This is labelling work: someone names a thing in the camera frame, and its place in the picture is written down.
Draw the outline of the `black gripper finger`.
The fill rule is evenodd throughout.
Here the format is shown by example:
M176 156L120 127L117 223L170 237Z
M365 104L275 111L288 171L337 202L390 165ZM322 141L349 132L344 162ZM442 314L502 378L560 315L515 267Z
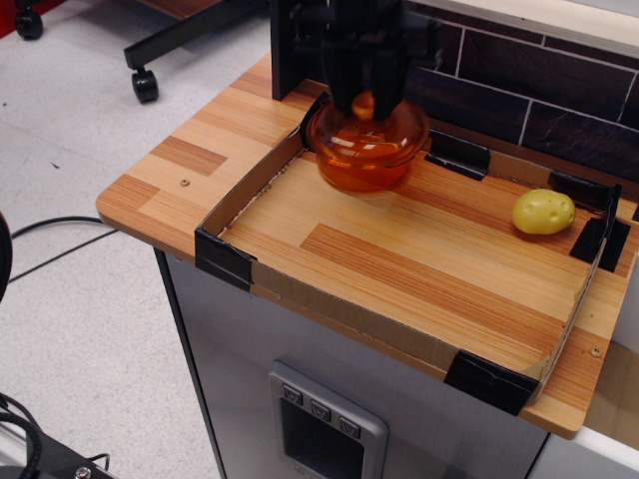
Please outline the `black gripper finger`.
M362 64L355 47L344 42L323 42L321 59L335 107L352 115L352 102L363 91Z
M379 50L371 68L371 88L374 98L373 118L387 119L403 100L409 66L406 47Z

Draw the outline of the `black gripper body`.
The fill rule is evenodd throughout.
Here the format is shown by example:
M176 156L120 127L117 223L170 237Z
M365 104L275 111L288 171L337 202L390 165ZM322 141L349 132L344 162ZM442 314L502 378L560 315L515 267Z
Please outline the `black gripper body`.
M442 24L409 11L402 1L297 1L289 9L294 51L325 69L354 65L385 53L436 70Z

